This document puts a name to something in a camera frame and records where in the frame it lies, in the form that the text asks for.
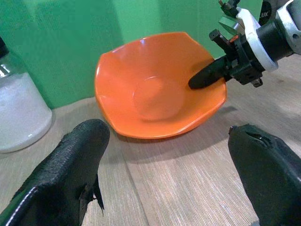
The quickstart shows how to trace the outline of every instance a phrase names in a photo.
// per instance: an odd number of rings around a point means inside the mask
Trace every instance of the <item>green wall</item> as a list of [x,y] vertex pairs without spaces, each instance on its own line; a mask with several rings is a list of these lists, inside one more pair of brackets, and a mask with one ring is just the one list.
[[[258,18],[261,0],[240,7]],[[51,107],[94,95],[99,56],[126,42],[186,31],[214,57],[208,34],[222,15],[217,0],[2,0],[0,36],[25,62]]]

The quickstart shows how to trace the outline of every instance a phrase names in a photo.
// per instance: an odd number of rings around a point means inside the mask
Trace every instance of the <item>wooden table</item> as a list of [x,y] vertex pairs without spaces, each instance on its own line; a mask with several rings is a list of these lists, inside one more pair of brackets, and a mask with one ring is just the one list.
[[[258,220],[231,160],[231,125],[255,124],[281,137],[301,156],[301,56],[279,62],[253,88],[228,82],[228,102],[182,136],[138,140],[111,131],[98,170],[104,216],[92,202],[85,226],[249,226]],[[94,98],[53,111],[49,132],[30,147],[0,155],[0,211],[62,136],[102,118]]]

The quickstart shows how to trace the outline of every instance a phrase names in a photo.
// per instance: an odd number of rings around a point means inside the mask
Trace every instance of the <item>robotic arm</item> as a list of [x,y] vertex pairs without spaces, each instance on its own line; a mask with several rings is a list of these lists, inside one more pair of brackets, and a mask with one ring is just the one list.
[[277,61],[292,54],[301,55],[301,0],[290,0],[263,26],[252,14],[237,7],[240,0],[223,3],[222,25],[235,36],[227,40],[218,30],[209,37],[226,55],[202,69],[189,81],[191,89],[205,88],[220,78],[234,78],[242,85],[262,85],[262,72],[278,68]]

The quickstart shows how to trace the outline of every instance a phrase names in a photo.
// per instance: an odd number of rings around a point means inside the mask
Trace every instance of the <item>orange bowl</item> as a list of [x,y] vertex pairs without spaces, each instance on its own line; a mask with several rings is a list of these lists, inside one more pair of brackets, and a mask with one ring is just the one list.
[[95,96],[108,123],[127,137],[153,139],[185,133],[226,101],[224,79],[191,90],[189,79],[213,62],[184,32],[136,40],[102,54]]

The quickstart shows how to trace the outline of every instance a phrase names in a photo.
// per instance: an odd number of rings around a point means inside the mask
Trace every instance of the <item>green backdrop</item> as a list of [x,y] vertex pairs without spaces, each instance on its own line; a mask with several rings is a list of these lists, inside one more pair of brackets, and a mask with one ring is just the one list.
[[[240,7],[258,18],[261,0]],[[99,56],[126,42],[186,31],[218,57],[223,52],[208,34],[226,33],[217,0],[2,0],[0,15],[0,36],[51,108],[92,97]]]

